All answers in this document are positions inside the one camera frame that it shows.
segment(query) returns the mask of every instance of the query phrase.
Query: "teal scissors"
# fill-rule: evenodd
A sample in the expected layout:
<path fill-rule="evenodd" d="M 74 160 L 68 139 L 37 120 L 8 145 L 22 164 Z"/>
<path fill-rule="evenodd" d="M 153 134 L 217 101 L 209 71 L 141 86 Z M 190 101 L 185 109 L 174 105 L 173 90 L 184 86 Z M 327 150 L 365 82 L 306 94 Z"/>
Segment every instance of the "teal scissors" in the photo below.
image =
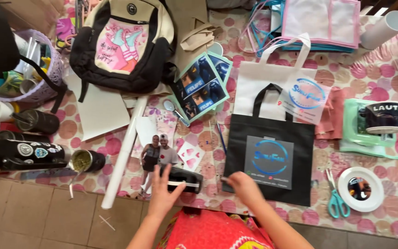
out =
<path fill-rule="evenodd" d="M 329 214 L 334 218 L 339 218 L 339 213 L 342 214 L 343 217 L 348 217 L 351 210 L 337 193 L 333 173 L 331 173 L 330 169 L 326 169 L 325 171 L 326 176 L 328 177 L 329 187 L 331 188 L 331 199 L 329 200 L 328 204 Z"/>

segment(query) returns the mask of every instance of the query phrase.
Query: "brown floor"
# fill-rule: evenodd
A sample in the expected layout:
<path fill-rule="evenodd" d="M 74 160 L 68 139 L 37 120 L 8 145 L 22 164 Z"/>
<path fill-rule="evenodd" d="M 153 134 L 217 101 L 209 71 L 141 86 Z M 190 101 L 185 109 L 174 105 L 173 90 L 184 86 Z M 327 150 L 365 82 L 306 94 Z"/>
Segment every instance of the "brown floor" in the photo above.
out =
<path fill-rule="evenodd" d="M 117 198 L 110 210 L 102 195 L 69 192 L 34 184 L 0 180 L 0 249 L 124 249 L 147 213 L 148 203 Z M 160 227 L 164 234 L 173 207 Z M 113 231 L 99 216 L 108 219 Z M 316 249 L 398 249 L 398 240 L 306 225 L 292 226 Z"/>

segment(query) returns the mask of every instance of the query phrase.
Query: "basket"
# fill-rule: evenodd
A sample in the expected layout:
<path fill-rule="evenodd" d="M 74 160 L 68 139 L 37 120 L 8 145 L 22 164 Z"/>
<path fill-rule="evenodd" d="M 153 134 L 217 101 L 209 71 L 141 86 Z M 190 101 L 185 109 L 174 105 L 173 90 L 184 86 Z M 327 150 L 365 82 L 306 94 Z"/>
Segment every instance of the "basket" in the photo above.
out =
<path fill-rule="evenodd" d="M 50 80 L 56 84 L 62 84 L 62 71 L 64 69 L 64 65 L 62 64 L 61 55 L 56 51 L 53 47 L 52 42 L 43 35 L 41 32 L 29 29 L 25 31 L 16 32 L 17 35 L 22 37 L 25 40 L 29 40 L 30 37 L 36 36 L 36 39 L 41 43 L 47 44 L 50 47 L 51 51 L 51 58 L 50 58 L 50 66 L 47 70 L 47 76 Z M 15 98 L 4 98 L 0 96 L 0 101 L 4 102 L 12 102 L 12 101 L 19 101 L 19 102 L 39 102 L 43 100 L 47 100 L 55 95 L 56 92 L 47 85 L 47 83 L 42 80 L 39 82 L 35 88 L 30 90 L 28 93 L 25 93 L 21 96 Z"/>

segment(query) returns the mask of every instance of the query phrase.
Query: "black tape dispenser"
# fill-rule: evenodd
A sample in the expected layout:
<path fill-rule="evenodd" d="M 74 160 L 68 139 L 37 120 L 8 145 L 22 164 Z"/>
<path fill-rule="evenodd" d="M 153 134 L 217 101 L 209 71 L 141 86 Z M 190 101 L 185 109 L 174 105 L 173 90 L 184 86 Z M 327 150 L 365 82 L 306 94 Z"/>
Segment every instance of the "black tape dispenser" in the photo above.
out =
<path fill-rule="evenodd" d="M 166 165 L 161 166 L 161 176 L 165 167 Z M 185 183 L 187 186 L 183 192 L 199 194 L 202 188 L 202 180 L 203 176 L 198 173 L 190 172 L 178 167 L 172 167 L 169 175 L 168 189 L 169 191 L 173 191 L 178 185 Z"/>

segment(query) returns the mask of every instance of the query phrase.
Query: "hand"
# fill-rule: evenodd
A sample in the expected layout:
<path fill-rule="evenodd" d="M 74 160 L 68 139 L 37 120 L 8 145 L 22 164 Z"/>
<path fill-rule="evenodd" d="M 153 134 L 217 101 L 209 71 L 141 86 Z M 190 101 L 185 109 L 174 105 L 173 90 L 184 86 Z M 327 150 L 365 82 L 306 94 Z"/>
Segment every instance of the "hand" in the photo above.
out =
<path fill-rule="evenodd" d="M 154 176 L 152 180 L 152 196 L 150 200 L 150 205 L 148 207 L 147 216 L 153 217 L 156 219 L 162 219 L 165 215 L 170 211 L 173 207 L 174 202 L 178 199 L 182 191 L 185 189 L 185 184 L 180 184 L 174 189 L 172 193 L 168 191 L 168 181 L 170 174 L 171 164 L 168 164 L 165 167 L 165 170 L 162 174 L 162 178 L 160 175 L 161 168 L 159 165 L 154 166 Z"/>
<path fill-rule="evenodd" d="M 250 209 L 253 209 L 251 208 L 253 205 L 260 204 L 265 201 L 257 183 L 243 172 L 238 171 L 232 173 L 228 177 L 227 183 L 233 187 L 236 195 Z"/>

